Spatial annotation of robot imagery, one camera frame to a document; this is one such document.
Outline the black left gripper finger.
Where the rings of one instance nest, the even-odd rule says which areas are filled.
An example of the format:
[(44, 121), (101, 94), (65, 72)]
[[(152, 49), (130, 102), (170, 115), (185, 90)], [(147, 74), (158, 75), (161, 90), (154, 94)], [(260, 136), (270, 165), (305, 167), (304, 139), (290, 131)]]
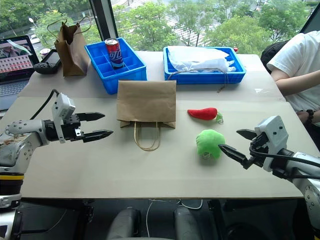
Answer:
[(84, 113), (76, 113), (75, 115), (77, 116), (80, 122), (96, 121), (105, 117), (105, 115), (100, 112), (84, 112)]
[(110, 136), (113, 133), (114, 132), (112, 130), (105, 130), (105, 129), (104, 130), (96, 130), (91, 133), (85, 133), (82, 137), (82, 141), (84, 143), (88, 143), (88, 142), (101, 140), (101, 139), (104, 139), (104, 138)]

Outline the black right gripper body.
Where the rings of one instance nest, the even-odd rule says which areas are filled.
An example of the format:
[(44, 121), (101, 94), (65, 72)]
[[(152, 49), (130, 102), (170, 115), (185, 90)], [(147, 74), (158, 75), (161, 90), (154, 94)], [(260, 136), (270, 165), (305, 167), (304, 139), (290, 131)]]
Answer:
[(248, 169), (252, 165), (257, 165), (262, 168), (269, 152), (269, 147), (264, 146), (268, 141), (267, 135), (263, 132), (260, 135), (257, 135), (253, 131), (249, 131), (247, 134), (247, 139), (251, 140), (249, 146), (249, 153), (251, 157), (247, 160), (245, 168)]

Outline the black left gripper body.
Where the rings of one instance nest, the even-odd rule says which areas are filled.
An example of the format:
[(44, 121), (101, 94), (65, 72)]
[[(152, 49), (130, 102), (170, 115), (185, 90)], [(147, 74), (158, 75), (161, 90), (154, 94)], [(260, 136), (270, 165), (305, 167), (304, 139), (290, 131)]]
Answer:
[(61, 125), (63, 137), (66, 141), (79, 141), (83, 140), (84, 133), (80, 130), (81, 121), (85, 120), (84, 113), (72, 114), (67, 119), (63, 120)]

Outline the person's hand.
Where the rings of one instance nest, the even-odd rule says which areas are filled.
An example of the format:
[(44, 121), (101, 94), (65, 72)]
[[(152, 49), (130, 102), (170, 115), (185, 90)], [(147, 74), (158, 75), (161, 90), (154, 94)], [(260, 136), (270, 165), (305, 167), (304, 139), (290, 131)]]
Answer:
[(309, 113), (306, 111), (297, 111), (296, 114), (302, 122), (302, 124), (305, 124), (309, 119)]

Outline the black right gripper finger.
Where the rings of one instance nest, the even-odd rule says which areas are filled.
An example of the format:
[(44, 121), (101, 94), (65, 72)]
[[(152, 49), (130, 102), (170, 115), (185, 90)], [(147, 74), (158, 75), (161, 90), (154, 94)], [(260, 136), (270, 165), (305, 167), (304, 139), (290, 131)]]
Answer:
[(238, 129), (236, 133), (251, 141), (258, 136), (257, 133), (251, 129)]
[(227, 144), (219, 144), (218, 147), (229, 158), (240, 163), (244, 169), (248, 169), (251, 166), (250, 161), (247, 159), (247, 157), (243, 153), (237, 151), (235, 148)]

